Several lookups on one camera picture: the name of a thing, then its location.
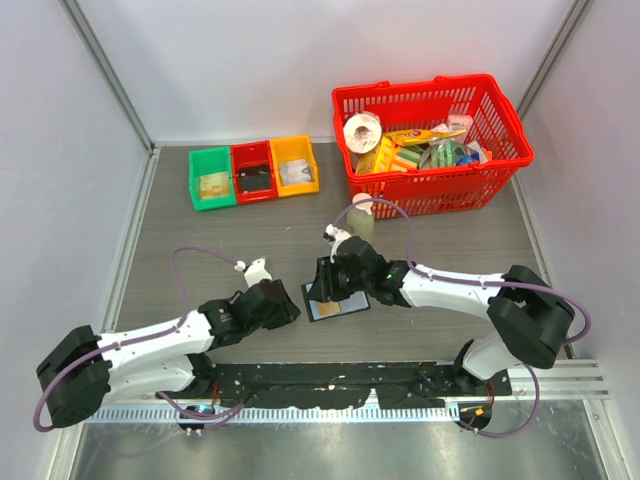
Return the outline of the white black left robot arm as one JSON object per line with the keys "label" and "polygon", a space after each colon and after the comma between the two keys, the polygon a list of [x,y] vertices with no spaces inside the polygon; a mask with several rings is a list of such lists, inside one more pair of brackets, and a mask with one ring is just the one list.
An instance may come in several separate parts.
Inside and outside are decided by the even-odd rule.
{"label": "white black left robot arm", "polygon": [[71,330],[36,369],[42,388],[33,423],[40,432],[78,424],[101,407],[147,392],[202,398],[213,373],[199,355],[235,345],[261,328],[294,322],[299,308],[279,280],[262,280],[182,317],[115,334]]}

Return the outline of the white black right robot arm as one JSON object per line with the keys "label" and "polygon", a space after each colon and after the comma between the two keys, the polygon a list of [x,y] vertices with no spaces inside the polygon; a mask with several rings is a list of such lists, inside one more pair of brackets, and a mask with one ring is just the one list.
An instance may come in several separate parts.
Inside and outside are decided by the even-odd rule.
{"label": "white black right robot arm", "polygon": [[434,307],[490,322],[493,333],[465,343],[452,365],[450,380],[465,395],[518,364],[552,368],[575,317],[573,308],[526,267],[491,275],[433,270],[387,260],[368,242],[350,237],[318,258],[308,297],[326,303],[356,293],[387,306]]}

